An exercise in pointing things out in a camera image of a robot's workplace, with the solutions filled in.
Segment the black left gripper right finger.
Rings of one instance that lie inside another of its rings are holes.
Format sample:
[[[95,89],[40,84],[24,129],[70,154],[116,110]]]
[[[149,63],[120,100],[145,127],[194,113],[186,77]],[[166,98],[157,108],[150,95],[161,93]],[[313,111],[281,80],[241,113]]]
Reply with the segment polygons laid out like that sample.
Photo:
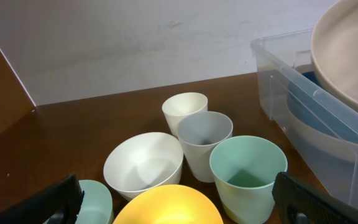
[[[279,172],[272,196],[282,223],[358,224],[358,210],[302,182]]]

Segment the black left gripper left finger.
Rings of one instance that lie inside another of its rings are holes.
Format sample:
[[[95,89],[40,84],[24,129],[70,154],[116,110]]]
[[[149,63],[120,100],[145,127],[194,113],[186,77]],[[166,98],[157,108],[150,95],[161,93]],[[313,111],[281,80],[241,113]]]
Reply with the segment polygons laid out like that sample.
[[[75,174],[0,212],[0,223],[75,223],[85,192]]]

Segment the mint green small bowl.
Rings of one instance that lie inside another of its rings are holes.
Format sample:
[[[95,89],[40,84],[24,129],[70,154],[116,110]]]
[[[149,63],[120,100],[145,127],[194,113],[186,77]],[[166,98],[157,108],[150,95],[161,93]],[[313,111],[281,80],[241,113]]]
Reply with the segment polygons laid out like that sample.
[[[76,224],[111,224],[114,220],[112,196],[108,188],[95,180],[80,180],[85,192]]]

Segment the cream shallow bowl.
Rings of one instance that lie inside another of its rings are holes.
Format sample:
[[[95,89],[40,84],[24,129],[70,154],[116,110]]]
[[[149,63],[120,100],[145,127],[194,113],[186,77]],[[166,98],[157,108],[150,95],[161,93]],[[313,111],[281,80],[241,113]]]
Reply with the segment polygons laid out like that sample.
[[[316,157],[318,179],[339,200],[358,199],[358,144],[332,137],[299,120],[292,112],[289,121],[295,134]]]

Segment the dark blue bowl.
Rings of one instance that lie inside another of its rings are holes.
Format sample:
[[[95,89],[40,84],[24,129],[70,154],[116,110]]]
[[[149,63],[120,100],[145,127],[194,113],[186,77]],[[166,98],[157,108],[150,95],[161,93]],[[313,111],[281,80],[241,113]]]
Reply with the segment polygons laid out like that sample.
[[[334,138],[358,144],[358,134],[312,99],[297,84],[290,82],[287,104],[291,113],[307,126]]]

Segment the yellow small bowl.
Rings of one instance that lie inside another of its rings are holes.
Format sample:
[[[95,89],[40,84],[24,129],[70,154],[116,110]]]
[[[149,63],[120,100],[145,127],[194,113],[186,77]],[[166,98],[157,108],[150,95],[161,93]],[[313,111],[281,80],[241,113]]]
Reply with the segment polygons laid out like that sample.
[[[132,199],[114,224],[218,224],[223,219],[210,199],[185,185],[162,185]]]

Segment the large cream bowl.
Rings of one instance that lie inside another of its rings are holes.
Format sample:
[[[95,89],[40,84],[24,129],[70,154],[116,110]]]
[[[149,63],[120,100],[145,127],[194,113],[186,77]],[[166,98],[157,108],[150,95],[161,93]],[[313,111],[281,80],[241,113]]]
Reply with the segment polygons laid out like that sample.
[[[311,54],[320,84],[358,112],[358,0],[337,1],[319,18]]]

